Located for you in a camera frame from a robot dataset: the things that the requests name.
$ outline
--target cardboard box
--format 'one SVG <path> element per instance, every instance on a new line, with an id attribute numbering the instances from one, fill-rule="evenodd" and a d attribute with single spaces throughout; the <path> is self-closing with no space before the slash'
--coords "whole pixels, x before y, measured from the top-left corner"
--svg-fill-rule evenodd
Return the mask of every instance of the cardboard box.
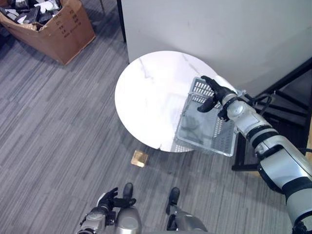
<path id="1" fill-rule="evenodd" d="M 0 23 L 17 39 L 66 65 L 95 38 L 95 33 L 80 0 L 60 2 L 63 8 L 44 26 L 17 24 L 1 13 Z M 0 6 L 6 5 L 6 0 L 0 0 Z"/>

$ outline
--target white marble tabletop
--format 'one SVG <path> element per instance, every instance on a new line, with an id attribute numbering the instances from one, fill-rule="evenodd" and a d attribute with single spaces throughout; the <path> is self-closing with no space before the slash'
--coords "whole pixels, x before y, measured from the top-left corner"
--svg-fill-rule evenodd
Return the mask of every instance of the white marble tabletop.
<path id="1" fill-rule="evenodd" d="M 179 118 L 194 77 L 206 75 L 234 89 L 203 61 L 174 51 L 158 51 L 131 62 L 116 85 L 115 105 L 126 129 L 142 143 L 172 149 Z"/>

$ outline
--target gray carpet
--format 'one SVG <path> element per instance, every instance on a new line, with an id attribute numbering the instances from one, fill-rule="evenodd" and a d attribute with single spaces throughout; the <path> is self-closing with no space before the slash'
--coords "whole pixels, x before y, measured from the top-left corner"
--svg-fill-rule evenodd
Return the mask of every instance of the gray carpet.
<path id="1" fill-rule="evenodd" d="M 234 158 L 169 154 L 133 138 L 114 87 L 128 64 L 116 2 L 84 1 L 97 38 L 68 66 L 20 41 L 0 50 L 0 233 L 71 234 L 109 189 L 135 185 L 144 231 L 164 230 L 173 186 L 179 205 L 217 234 L 285 234 L 284 198 L 231 171 Z M 148 166 L 130 164 L 134 150 Z"/>

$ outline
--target white plastic basket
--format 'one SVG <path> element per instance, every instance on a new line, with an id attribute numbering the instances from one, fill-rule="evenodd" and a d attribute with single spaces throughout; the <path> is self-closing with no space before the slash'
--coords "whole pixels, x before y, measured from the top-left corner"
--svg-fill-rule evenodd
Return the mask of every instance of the white plastic basket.
<path id="1" fill-rule="evenodd" d="M 213 94 L 204 80 L 194 78 L 180 116 L 174 145 L 233 156 L 236 141 L 234 123 L 230 120 L 224 122 L 218 118 L 220 103 L 207 113 L 197 111 L 197 107 Z"/>

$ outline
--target white wall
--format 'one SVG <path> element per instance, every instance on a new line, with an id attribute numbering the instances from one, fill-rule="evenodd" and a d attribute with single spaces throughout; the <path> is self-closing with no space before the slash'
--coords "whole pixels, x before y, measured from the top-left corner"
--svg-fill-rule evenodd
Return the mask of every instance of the white wall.
<path id="1" fill-rule="evenodd" d="M 312 57 L 312 0 L 123 0 L 129 60 L 176 50 L 256 94 Z"/>

